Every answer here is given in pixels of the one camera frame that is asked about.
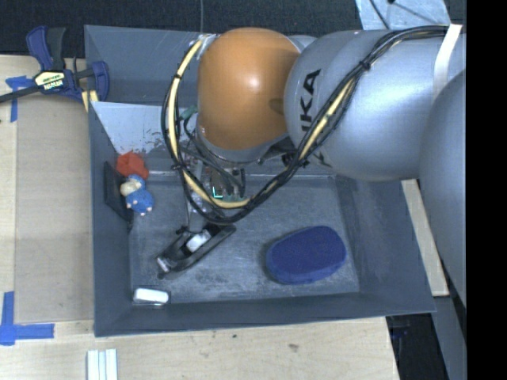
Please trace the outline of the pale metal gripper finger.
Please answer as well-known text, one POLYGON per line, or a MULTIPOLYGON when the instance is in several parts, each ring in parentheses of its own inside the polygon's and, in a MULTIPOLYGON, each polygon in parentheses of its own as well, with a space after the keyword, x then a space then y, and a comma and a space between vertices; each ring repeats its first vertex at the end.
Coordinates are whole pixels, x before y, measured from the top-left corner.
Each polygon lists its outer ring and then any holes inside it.
POLYGON ((204 229, 204 217, 193 206, 187 206, 187 231, 200 234, 204 229))

